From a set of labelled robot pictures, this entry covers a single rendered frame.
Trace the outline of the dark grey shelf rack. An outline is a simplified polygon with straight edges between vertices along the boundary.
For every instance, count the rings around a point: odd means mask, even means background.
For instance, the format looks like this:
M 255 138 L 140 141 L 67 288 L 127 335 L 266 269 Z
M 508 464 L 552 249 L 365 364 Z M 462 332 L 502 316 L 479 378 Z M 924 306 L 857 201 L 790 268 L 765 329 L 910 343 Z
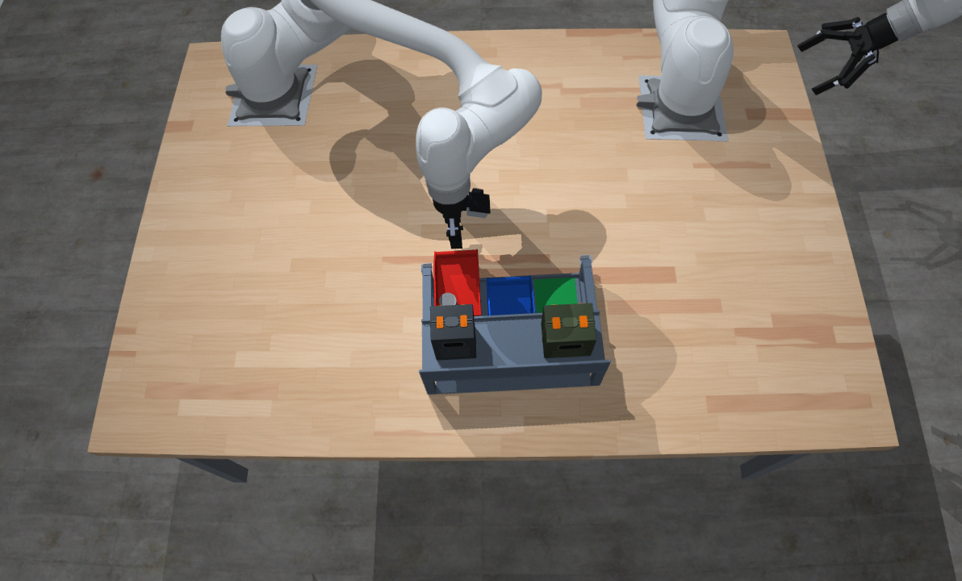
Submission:
M 479 278 L 481 316 L 474 316 L 476 359 L 436 360 L 434 357 L 429 323 L 430 308 L 434 306 L 432 262 L 423 262 L 420 271 L 423 319 L 419 373 L 427 395 L 590 387 L 602 382 L 611 360 L 605 360 L 600 333 L 592 255 L 580 255 L 579 273 L 530 275 L 535 313 L 490 316 L 487 281 Z M 592 303 L 594 307 L 596 344 L 591 356 L 544 359 L 543 306 L 575 303 Z M 592 373 L 590 378 L 589 373 Z

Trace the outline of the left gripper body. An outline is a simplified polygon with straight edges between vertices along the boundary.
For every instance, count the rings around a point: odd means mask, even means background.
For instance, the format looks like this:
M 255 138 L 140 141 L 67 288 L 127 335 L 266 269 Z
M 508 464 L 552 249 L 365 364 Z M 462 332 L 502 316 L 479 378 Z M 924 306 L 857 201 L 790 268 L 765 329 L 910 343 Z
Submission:
M 887 19 L 886 12 L 872 19 L 872 21 L 868 21 L 865 25 L 858 26 L 855 31 L 859 31 L 861 37 L 850 37 L 847 42 L 851 45 L 853 51 L 857 43 L 859 43 L 859 40 L 864 40 L 864 45 L 859 49 L 858 55 L 868 55 L 868 52 L 873 52 L 875 49 L 882 49 L 886 47 L 886 45 L 898 41 Z

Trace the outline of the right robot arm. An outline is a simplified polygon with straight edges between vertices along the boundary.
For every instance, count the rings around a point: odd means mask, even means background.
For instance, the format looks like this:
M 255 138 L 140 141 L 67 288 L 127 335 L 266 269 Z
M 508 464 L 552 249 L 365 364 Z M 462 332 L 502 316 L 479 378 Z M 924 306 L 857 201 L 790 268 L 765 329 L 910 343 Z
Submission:
M 471 170 L 533 118 L 542 102 L 540 82 L 528 70 L 489 64 L 457 36 L 386 5 L 282 0 L 272 10 L 232 12 L 220 45 L 236 82 L 225 93 L 241 98 L 238 120 L 297 119 L 308 76 L 298 66 L 350 28 L 434 56 L 453 70 L 460 109 L 427 111 L 417 128 L 417 160 L 433 201 L 459 203 L 469 195 L 467 216 L 486 218 L 491 196 L 483 189 L 470 192 Z

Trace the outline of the red bin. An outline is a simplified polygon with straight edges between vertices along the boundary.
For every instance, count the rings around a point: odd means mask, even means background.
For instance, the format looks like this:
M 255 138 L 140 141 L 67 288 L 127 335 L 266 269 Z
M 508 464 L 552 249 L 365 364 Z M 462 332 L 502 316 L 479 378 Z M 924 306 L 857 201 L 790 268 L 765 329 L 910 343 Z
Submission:
M 458 305 L 473 304 L 481 316 L 478 249 L 436 253 L 433 260 L 434 306 L 444 293 L 455 295 Z

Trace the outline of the dark green case with orange latches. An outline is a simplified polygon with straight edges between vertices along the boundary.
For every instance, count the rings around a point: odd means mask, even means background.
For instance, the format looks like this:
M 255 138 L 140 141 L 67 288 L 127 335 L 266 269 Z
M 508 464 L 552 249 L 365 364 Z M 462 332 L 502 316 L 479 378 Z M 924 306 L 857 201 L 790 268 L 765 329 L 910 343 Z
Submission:
M 591 356 L 596 344 L 592 303 L 543 306 L 544 359 Z

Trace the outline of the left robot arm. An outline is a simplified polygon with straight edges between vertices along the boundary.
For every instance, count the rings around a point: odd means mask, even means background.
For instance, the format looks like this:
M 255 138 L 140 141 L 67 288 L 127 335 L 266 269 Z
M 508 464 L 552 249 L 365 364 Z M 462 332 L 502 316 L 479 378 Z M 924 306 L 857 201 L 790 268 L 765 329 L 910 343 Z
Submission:
M 636 106 L 652 110 L 654 132 L 718 134 L 714 104 L 734 56 L 730 33 L 720 22 L 727 2 L 652 0 L 662 76 L 650 78 L 650 94 L 637 96 Z M 959 18 L 962 0 L 904 0 L 886 12 L 892 31 L 904 41 Z

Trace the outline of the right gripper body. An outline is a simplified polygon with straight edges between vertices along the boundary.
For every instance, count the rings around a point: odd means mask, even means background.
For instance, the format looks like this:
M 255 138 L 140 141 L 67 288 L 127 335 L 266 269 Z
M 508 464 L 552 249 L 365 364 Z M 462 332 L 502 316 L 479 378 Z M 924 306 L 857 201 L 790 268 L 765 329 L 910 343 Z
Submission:
M 460 201 L 459 203 L 438 203 L 436 201 L 433 201 L 434 208 L 437 209 L 437 212 L 440 212 L 443 215 L 445 215 L 445 221 L 447 221 L 448 224 L 450 224 L 451 219 L 455 224 L 456 222 L 458 222 L 458 214 L 463 210 L 465 210 L 468 203 L 469 203 L 469 195 L 467 195 L 465 199 L 463 199 L 463 201 Z

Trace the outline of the blue bin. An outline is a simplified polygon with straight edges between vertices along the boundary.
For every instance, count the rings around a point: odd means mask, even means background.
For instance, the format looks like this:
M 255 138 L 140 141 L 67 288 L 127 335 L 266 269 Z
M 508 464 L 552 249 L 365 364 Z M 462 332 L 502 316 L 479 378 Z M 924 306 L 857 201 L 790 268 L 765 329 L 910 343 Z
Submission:
M 486 281 L 490 316 L 535 313 L 535 295 L 530 276 L 486 278 Z

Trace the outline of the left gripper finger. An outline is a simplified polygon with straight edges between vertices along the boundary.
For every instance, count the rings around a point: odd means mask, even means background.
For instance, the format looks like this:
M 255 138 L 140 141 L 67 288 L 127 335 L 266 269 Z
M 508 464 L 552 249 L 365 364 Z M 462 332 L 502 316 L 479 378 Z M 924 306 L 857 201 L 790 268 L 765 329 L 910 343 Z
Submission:
M 833 38 L 833 40 L 846 40 L 848 41 L 850 37 L 861 37 L 859 31 L 840 31 L 852 28 L 858 28 L 862 26 L 862 21 L 860 21 L 859 16 L 851 19 L 851 21 L 838 21 L 832 23 L 822 23 L 822 29 L 817 32 L 816 36 L 812 38 L 807 38 L 804 43 L 800 43 L 797 47 L 804 52 L 807 48 L 812 48 L 813 45 L 821 43 L 825 38 Z M 831 31 L 833 30 L 833 31 Z M 849 37 L 850 36 L 850 37 Z
M 864 74 L 864 71 L 868 69 L 869 66 L 871 66 L 872 64 L 875 64 L 878 61 L 878 59 L 876 59 L 876 57 L 873 56 L 872 51 L 868 52 L 868 55 L 865 58 L 864 58 L 864 55 L 858 55 L 859 49 L 862 48 L 862 45 L 864 45 L 864 40 L 859 40 L 859 43 L 857 43 L 856 48 L 853 49 L 852 56 L 850 56 L 850 59 L 847 60 L 847 63 L 845 64 L 845 69 L 840 71 L 839 76 L 833 77 L 826 82 L 822 82 L 822 84 L 820 84 L 819 86 L 812 88 L 812 91 L 814 92 L 814 94 L 816 95 L 821 94 L 821 92 L 824 92 L 833 87 L 843 86 L 846 89 L 851 87 L 853 82 L 856 82 L 857 78 L 862 76 L 862 74 Z M 864 58 L 864 61 L 861 61 L 862 58 Z M 856 64 L 859 61 L 861 62 L 856 66 Z

